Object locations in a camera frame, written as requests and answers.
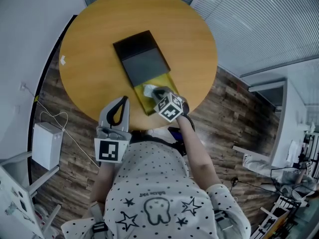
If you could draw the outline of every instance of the star print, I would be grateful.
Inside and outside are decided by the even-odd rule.
[[[134,204],[135,204],[135,203],[132,202],[132,201],[133,201],[133,198],[132,198],[131,200],[128,200],[128,199],[126,198],[125,200],[126,200],[126,202],[124,202],[123,204],[127,204],[128,207],[130,207],[130,205],[134,205]]]
[[[135,223],[135,218],[136,218],[137,214],[134,215],[134,216],[132,216],[132,217],[129,217],[129,216],[126,215],[125,212],[121,212],[121,213],[123,214],[124,219],[121,220],[121,221],[116,221],[116,223],[124,224],[124,225],[125,225],[125,231],[126,231],[126,232],[129,230],[130,226],[139,227],[139,226]]]
[[[185,221],[186,218],[182,218],[182,219],[180,219],[179,217],[177,218],[178,218],[178,221],[176,223],[179,223],[181,227],[183,225],[187,225],[187,222]]]
[[[185,203],[182,201],[182,203],[185,205],[185,209],[182,211],[182,213],[190,211],[195,216],[195,210],[201,208],[201,206],[195,205],[194,200],[195,198],[193,198],[189,203]]]

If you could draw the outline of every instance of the wooden floor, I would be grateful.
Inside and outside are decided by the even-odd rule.
[[[40,102],[52,114],[68,112],[66,129],[80,146],[94,158],[94,137],[97,122],[84,115],[72,103],[65,92],[59,74],[56,51],[46,74]],[[43,108],[37,105],[34,122],[39,122]],[[247,86],[229,73],[218,69],[214,85],[201,105],[190,117],[196,132],[208,150],[221,181],[230,188],[230,180],[237,176],[240,181],[260,185],[270,183],[267,178],[257,177],[243,168],[243,154],[232,150],[238,145],[269,155],[276,137],[278,118],[266,101],[247,91]],[[53,118],[42,114],[41,120],[56,124]],[[62,125],[65,116],[58,118]],[[45,170],[35,162],[31,165],[33,181]],[[36,195],[36,202],[51,212],[56,204],[62,206],[53,225],[60,226],[71,219],[80,218],[88,207],[88,200],[98,168],[94,166],[76,144],[65,134],[63,137],[60,171],[58,171]],[[232,194],[238,198],[252,225],[252,231],[264,219],[260,207],[270,209],[277,198],[265,191],[238,183]]]

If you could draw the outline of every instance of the tooth print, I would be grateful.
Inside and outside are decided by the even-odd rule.
[[[151,225],[170,222],[169,201],[163,197],[150,198],[144,203],[144,211]]]

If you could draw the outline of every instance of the white desk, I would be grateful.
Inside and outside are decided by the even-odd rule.
[[[292,166],[293,162],[298,162],[298,156],[294,158],[293,162],[287,162],[288,151],[292,141],[299,143],[301,151],[301,144],[304,141],[305,132],[301,129],[298,129],[298,124],[306,123],[307,109],[301,97],[289,80],[251,87],[248,90],[249,92],[254,92],[279,87],[284,88],[283,105],[277,136],[269,162],[272,166],[281,168]],[[234,146],[233,149],[249,155],[257,154],[237,146]]]

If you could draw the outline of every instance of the white cloth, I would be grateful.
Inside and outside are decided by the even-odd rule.
[[[230,228],[215,220],[222,210]],[[106,238],[248,239],[250,224],[222,184],[201,190],[178,151],[157,142],[131,144],[109,192]],[[66,239],[91,238],[94,218],[62,225]]]

